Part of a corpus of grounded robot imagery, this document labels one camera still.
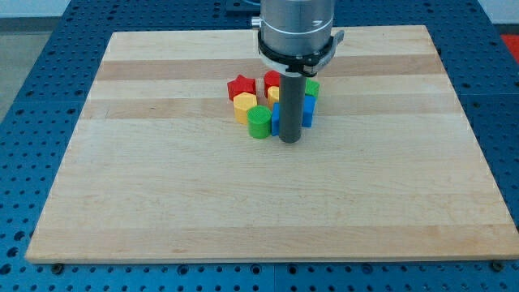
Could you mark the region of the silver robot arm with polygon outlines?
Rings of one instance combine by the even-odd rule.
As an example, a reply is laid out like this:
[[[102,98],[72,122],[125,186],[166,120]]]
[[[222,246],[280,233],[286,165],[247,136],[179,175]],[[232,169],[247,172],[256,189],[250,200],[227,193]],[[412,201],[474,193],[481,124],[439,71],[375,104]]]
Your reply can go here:
[[[282,54],[309,54],[331,36],[334,0],[261,0],[262,42]]]

